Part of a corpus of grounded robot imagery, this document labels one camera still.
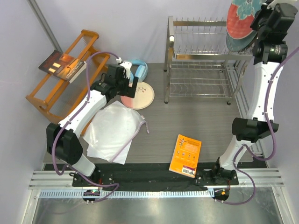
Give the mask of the red and teal plate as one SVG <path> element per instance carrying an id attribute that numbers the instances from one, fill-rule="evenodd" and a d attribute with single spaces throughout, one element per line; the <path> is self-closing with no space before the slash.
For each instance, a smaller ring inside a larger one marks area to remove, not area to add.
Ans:
<path id="1" fill-rule="evenodd" d="M 228 35 L 236 40 L 249 36 L 255 14 L 261 9 L 261 0 L 232 0 L 227 15 Z"/>

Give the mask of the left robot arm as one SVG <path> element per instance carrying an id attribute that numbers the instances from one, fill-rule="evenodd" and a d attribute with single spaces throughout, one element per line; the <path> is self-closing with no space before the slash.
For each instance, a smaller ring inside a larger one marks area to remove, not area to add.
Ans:
<path id="1" fill-rule="evenodd" d="M 46 128 L 47 152 L 52 161 L 60 159 L 80 172 L 89 186 L 95 186 L 100 175 L 95 172 L 95 164 L 84 154 L 79 137 L 93 118 L 115 96 L 134 98 L 138 78 L 130 81 L 132 64 L 124 61 L 119 65 L 110 65 L 103 81 L 95 81 L 87 96 L 79 105 L 58 124 L 50 123 Z"/>

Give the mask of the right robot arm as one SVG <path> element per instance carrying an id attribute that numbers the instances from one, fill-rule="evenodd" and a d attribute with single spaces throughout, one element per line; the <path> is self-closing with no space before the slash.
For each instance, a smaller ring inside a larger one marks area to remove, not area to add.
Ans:
<path id="1" fill-rule="evenodd" d="M 297 50 L 294 50 L 289 54 L 284 41 L 297 12 L 293 0 L 268 0 L 255 14 L 250 25 L 256 32 L 251 40 L 254 44 L 252 53 L 255 67 L 253 101 L 247 117 L 235 118 L 233 121 L 233 138 L 208 174 L 213 185 L 231 184 L 237 178 L 239 160 L 258 140 L 271 136 L 273 150 L 270 156 L 257 157 L 257 160 L 270 160 L 276 153 L 275 132 L 279 125 L 274 123 L 273 106 L 283 66 L 297 53 Z"/>

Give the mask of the pink and cream plate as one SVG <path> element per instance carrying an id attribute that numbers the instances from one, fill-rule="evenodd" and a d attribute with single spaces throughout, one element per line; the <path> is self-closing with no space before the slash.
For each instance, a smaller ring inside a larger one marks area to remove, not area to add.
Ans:
<path id="1" fill-rule="evenodd" d="M 153 102 L 154 97 L 153 88 L 145 82 L 139 82 L 136 87 L 135 97 L 121 96 L 121 102 L 128 108 L 141 110 L 148 107 Z"/>

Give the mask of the light teal plate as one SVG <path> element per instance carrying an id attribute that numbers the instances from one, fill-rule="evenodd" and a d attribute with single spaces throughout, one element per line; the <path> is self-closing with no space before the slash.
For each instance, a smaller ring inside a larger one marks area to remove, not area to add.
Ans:
<path id="1" fill-rule="evenodd" d="M 248 36 L 234 39 L 229 34 L 226 36 L 226 46 L 229 51 L 242 52 L 248 49 L 255 41 L 257 32 L 252 31 Z"/>

